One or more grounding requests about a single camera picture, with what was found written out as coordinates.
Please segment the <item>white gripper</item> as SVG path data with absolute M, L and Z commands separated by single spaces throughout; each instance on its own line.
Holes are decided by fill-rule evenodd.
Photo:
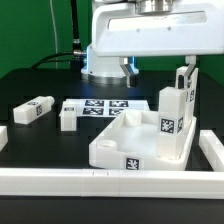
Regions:
M 130 1 L 102 5 L 93 14 L 92 48 L 99 56 L 124 56 L 128 88 L 137 80 L 128 56 L 186 56 L 188 88 L 196 55 L 224 53 L 224 0 L 174 0 L 170 12 L 143 15 Z

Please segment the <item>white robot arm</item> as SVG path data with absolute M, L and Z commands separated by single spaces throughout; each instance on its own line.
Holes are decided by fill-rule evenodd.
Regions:
M 198 55 L 224 53 L 224 0 L 92 0 L 92 7 L 87 79 L 131 86 L 136 57 L 183 56 L 189 87 Z

